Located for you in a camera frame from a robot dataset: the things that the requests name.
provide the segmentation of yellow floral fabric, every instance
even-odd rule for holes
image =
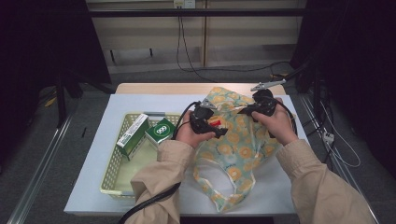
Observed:
[[[252,170],[271,156],[280,144],[269,137],[260,123],[253,122],[247,115],[238,114],[243,107],[254,102],[252,98],[216,87],[206,99],[217,108],[208,122],[219,121],[228,128],[228,132],[220,139],[204,142],[197,150],[193,176],[218,212],[224,212],[248,196],[255,184]],[[222,195],[212,188],[209,180],[201,177],[200,161],[213,162],[222,168],[233,184],[232,195]]]

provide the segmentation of hand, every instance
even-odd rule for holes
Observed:
[[[276,105],[274,114],[271,117],[254,111],[251,117],[258,120],[268,131],[276,137],[276,140],[283,146],[297,140],[298,136],[291,127],[288,112],[281,105]]]
[[[215,133],[195,133],[188,121],[190,121],[190,113],[192,111],[187,111],[187,113],[183,117],[183,125],[180,126],[180,129],[177,132],[176,140],[180,142],[184,142],[189,144],[193,148],[197,148],[198,145],[206,140],[209,140],[216,136]]]

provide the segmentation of forearm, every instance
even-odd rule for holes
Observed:
[[[291,181],[291,197],[302,223],[375,223],[365,199],[322,164],[304,140],[277,155]]]
[[[184,179],[193,148],[178,141],[165,141],[158,160],[140,170],[132,179],[136,203],[140,204],[172,188]],[[179,223],[178,191],[130,217],[127,223]]]

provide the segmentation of white table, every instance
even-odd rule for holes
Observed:
[[[278,95],[288,109],[296,114],[288,95]],[[205,95],[195,94],[114,94],[111,95],[91,149],[64,209],[78,216],[121,216],[134,206],[134,200],[115,200],[100,192],[100,184],[108,159],[117,140],[121,122],[129,112],[181,113]],[[297,117],[300,138],[306,139]],[[256,168],[256,185],[247,198],[230,212],[218,214],[215,205],[203,194],[192,177],[191,168],[180,186],[182,216],[276,216],[294,214],[290,197],[290,180],[275,156]]]

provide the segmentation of white cable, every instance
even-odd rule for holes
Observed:
[[[330,144],[328,142],[325,142],[325,144],[329,147],[329,150],[333,153],[333,155],[338,158],[338,160],[340,160],[343,164],[348,165],[350,167],[359,167],[361,165],[361,158],[359,157],[358,153],[356,153],[356,151],[353,149],[353,147],[343,138],[343,136],[341,136],[341,134],[339,132],[337,132],[337,130],[335,129],[334,125],[332,124],[332,120],[330,119],[329,114],[327,113],[327,110],[325,108],[325,106],[323,105],[323,103],[320,101],[321,106],[323,107],[324,112],[326,113],[326,116],[330,122],[330,124],[332,125],[332,127],[334,128],[334,131],[338,134],[338,136],[340,136],[340,138],[349,146],[349,148],[352,150],[352,152],[355,154],[356,158],[358,158],[358,164],[357,165],[352,165],[349,164],[348,162],[344,161],[341,156],[339,156],[337,153],[335,153],[332,150],[332,147],[330,146]]]

